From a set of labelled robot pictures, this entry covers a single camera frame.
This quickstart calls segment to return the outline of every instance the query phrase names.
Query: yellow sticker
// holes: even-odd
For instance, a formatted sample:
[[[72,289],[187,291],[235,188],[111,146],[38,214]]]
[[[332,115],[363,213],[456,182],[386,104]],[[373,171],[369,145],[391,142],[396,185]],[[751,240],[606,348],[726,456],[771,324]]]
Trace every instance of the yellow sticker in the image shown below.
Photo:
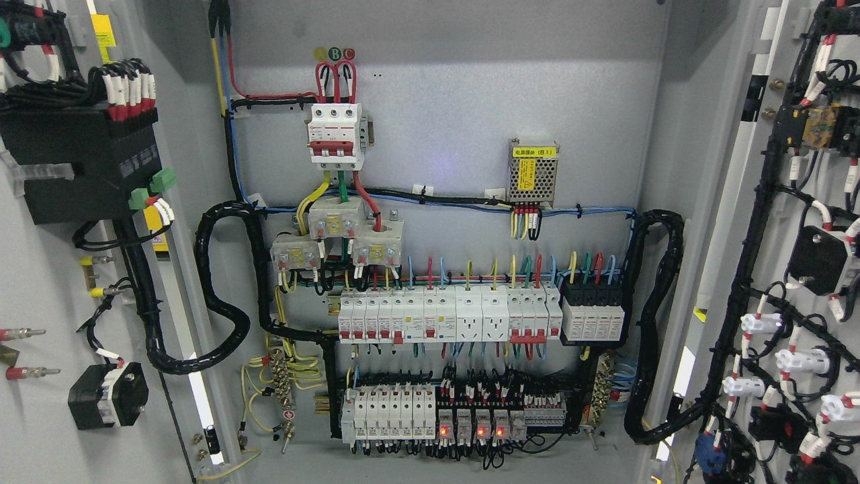
[[[95,39],[99,43],[99,51],[101,51],[101,61],[106,64],[110,62],[108,47],[116,46],[110,17],[104,14],[93,14],[90,17],[93,19],[93,29],[95,30]]]
[[[163,227],[161,216],[158,214],[158,209],[151,205],[144,208],[144,218],[146,219],[146,228],[150,229],[150,232],[156,232],[161,230]],[[156,252],[168,251],[167,239],[164,238],[164,234],[159,235],[152,240],[152,249]]]
[[[314,49],[314,59],[316,59],[316,62],[329,60],[329,50],[325,47],[317,47]]]
[[[515,146],[514,158],[554,158],[558,152],[555,146]]]
[[[519,161],[519,180],[517,189],[534,190],[535,172],[538,170],[538,162],[534,158],[523,158]]]

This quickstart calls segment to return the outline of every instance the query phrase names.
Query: miniature circuit breaker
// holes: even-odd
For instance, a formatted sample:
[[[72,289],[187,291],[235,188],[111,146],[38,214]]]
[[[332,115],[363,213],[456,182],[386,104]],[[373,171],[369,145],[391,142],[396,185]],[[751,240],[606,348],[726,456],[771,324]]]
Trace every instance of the miniature circuit breaker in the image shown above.
[[[339,196],[324,196],[310,208],[310,236],[314,239],[355,239],[363,219],[363,202],[360,197],[354,196],[348,202],[341,202]]]
[[[361,170],[365,162],[361,104],[314,104],[308,123],[310,161],[320,170]]]
[[[556,198],[559,146],[554,140],[512,138],[507,201],[547,203]]]
[[[380,232],[374,231],[373,225],[370,221],[359,226],[359,235],[353,244],[355,276],[361,277],[367,265],[383,265],[391,269],[394,277],[398,278],[396,268],[400,265],[403,222],[387,220]]]
[[[321,267],[318,243],[307,235],[282,233],[272,243],[272,260],[282,285],[290,280],[291,270],[313,270],[318,274]]]

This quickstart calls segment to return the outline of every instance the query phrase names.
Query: white breaker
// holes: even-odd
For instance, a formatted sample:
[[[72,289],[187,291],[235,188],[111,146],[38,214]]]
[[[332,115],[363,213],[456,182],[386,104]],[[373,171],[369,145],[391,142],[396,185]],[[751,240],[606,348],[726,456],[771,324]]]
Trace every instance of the white breaker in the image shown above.
[[[562,304],[564,335],[568,341],[620,341],[624,310],[620,306]]]
[[[559,339],[558,298],[555,288],[479,284],[344,291],[338,332],[345,344],[545,343]]]
[[[434,440],[436,387],[385,385],[347,390],[341,412],[344,444]]]
[[[361,170],[365,162],[361,104],[313,104],[310,112],[310,161],[320,170]]]

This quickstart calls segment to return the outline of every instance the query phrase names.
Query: circuit breaker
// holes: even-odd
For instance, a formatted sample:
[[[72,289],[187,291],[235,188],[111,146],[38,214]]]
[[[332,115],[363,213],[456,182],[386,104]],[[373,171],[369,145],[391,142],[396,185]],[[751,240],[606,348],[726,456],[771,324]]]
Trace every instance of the circuit breaker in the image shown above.
[[[310,107],[308,150],[320,170],[361,170],[361,103],[314,104]]]

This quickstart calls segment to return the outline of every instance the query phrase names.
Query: green terminal connector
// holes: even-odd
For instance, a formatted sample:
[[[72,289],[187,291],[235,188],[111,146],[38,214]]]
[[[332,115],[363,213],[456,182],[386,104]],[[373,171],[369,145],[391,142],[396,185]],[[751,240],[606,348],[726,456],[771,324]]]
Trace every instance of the green terminal connector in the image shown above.
[[[146,208],[146,199],[150,197],[150,191],[147,189],[134,189],[132,195],[128,197],[128,207],[131,210],[143,210]]]
[[[168,188],[176,184],[176,172],[173,168],[162,168],[153,175],[150,182],[150,191],[155,194],[164,193]]]

